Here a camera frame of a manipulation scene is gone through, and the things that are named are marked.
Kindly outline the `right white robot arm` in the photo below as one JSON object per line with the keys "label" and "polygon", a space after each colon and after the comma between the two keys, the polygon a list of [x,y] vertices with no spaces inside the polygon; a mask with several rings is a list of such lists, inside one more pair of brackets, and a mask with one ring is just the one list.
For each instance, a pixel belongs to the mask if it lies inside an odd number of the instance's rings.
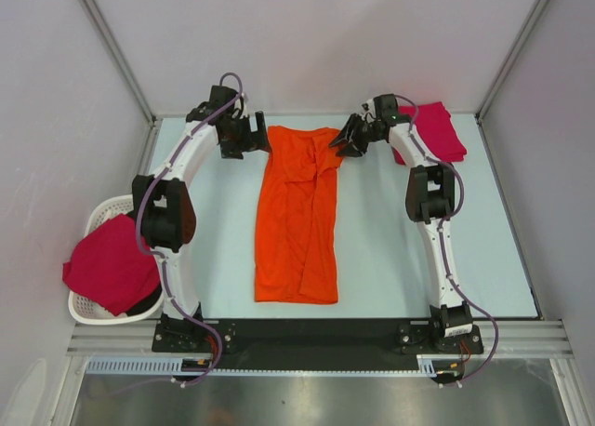
{"label": "right white robot arm", "polygon": [[472,334],[470,304],[461,295],[451,244],[451,220],[462,207],[456,196],[460,176],[438,159],[417,130],[419,109],[403,113],[395,94],[376,96],[350,115],[330,142],[339,157],[362,157],[372,142],[384,140],[409,169],[405,211],[418,228],[429,263],[431,288],[429,341],[440,353],[450,353]]}

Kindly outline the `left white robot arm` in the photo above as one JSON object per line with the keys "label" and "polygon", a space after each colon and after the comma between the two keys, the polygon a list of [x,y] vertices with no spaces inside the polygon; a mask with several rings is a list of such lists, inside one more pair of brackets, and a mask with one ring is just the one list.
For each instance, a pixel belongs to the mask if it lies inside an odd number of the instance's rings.
{"label": "left white robot arm", "polygon": [[241,160],[245,153],[269,149],[264,114],[249,114],[242,89],[217,84],[208,100],[187,114],[166,160],[151,174],[133,179],[136,240],[140,252],[155,260],[164,296],[154,334],[158,345],[173,340],[192,352],[204,344],[208,332],[192,279],[197,216],[190,187],[195,175],[215,150],[225,159]]}

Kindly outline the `orange t shirt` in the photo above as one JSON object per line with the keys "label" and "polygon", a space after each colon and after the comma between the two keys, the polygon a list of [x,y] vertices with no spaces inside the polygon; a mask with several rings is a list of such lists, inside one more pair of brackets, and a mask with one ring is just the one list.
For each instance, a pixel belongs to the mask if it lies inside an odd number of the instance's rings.
{"label": "orange t shirt", "polygon": [[270,126],[255,230],[257,302],[337,303],[335,226],[342,159],[332,127]]}

